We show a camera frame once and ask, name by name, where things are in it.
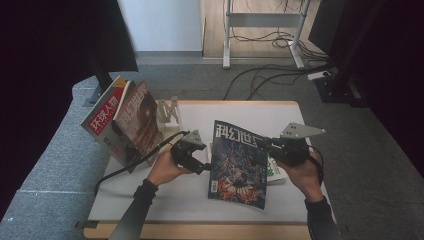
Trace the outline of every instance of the white wall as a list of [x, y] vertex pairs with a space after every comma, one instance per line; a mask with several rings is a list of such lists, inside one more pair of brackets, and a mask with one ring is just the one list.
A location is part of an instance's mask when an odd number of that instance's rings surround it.
[[119, 0], [134, 51], [202, 51], [201, 1]]

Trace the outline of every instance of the red magazine title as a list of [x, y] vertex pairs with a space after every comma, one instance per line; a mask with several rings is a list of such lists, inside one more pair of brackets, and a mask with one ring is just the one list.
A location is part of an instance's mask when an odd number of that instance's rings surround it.
[[105, 126], [112, 120], [113, 115], [121, 101], [124, 88], [116, 88], [113, 94], [107, 99], [105, 104], [99, 109], [96, 115], [89, 122], [90, 129], [98, 136]]

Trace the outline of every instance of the gray carpet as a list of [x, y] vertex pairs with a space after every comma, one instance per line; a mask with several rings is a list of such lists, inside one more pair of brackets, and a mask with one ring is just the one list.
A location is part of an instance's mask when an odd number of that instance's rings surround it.
[[[146, 79], [156, 99], [221, 100], [230, 81], [253, 67], [141, 65], [140, 74], [121, 74]], [[237, 80], [227, 99], [245, 100], [252, 76]], [[84, 239], [74, 225], [87, 218], [108, 158], [79, 126], [95, 87], [94, 78], [74, 86], [68, 114], [2, 219], [0, 239]], [[370, 109], [322, 103], [306, 76], [293, 86], [266, 84], [259, 93], [297, 101], [307, 125], [327, 130], [311, 141], [325, 157], [325, 184], [343, 239], [424, 239], [424, 180]]]

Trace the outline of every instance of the power strip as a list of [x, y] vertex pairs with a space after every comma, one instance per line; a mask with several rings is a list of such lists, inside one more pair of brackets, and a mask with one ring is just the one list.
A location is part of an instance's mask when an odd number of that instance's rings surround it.
[[319, 78], [324, 78], [324, 77], [328, 77], [331, 74], [327, 71], [322, 71], [322, 72], [317, 72], [317, 73], [312, 73], [308, 75], [308, 80], [312, 81], [315, 79], [319, 79]]

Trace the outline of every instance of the magazine cover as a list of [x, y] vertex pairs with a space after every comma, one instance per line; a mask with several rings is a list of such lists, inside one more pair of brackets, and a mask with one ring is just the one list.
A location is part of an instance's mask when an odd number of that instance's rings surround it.
[[[137, 84], [114, 118], [123, 133], [141, 154], [146, 155], [163, 141], [156, 121], [157, 103], [145, 81]], [[158, 153], [147, 162], [151, 166]]]
[[215, 121], [208, 198], [265, 208], [268, 156], [261, 136]]
[[112, 118], [121, 102], [125, 86], [125, 79], [117, 77], [81, 123], [81, 126], [123, 167], [132, 161], [134, 146], [118, 126], [113, 124]]

